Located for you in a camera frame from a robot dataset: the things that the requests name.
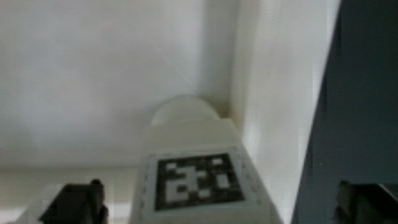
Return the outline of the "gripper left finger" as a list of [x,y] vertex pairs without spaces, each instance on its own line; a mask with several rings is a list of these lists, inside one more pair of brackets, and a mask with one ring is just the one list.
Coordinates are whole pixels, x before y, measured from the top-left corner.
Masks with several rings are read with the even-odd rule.
[[109,224],[102,181],[93,179],[56,189],[26,210],[17,224]]

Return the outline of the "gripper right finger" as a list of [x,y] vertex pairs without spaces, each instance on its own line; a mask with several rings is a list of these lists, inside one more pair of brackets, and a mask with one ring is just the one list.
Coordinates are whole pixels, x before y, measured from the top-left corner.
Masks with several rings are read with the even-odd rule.
[[340,183],[335,224],[398,224],[398,184]]

